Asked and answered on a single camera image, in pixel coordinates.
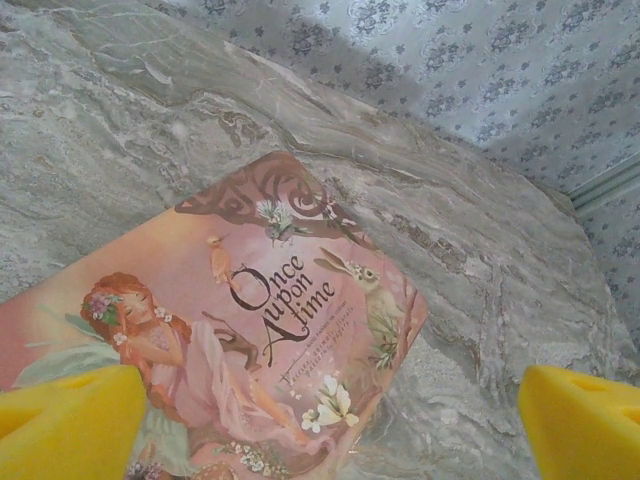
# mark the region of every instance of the hare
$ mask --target hare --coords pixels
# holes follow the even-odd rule
[[[338,255],[320,247],[325,258],[316,258],[317,265],[352,277],[364,291],[367,324],[377,346],[396,342],[398,323],[404,311],[396,304],[393,294],[380,285],[380,274],[368,267],[345,262]]]

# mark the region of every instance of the marble surface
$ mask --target marble surface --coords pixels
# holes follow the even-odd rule
[[[431,309],[341,478],[537,478],[528,364],[640,378],[561,197],[134,1],[0,2],[0,142],[0,300],[272,150],[322,179]]]

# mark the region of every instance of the wallpaper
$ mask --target wallpaper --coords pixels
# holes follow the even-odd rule
[[[640,186],[592,212],[583,225],[640,349]]]
[[[569,192],[640,150],[640,0],[145,0]]]

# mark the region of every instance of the pink book cover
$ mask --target pink book cover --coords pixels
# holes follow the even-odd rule
[[[1,305],[0,389],[135,365],[147,411],[125,478],[324,480],[427,313],[273,152]]]

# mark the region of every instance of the picture book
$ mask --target picture book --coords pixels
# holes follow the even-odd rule
[[[147,408],[126,478],[327,479],[427,313],[273,152],[1,305],[0,389],[134,365]]]

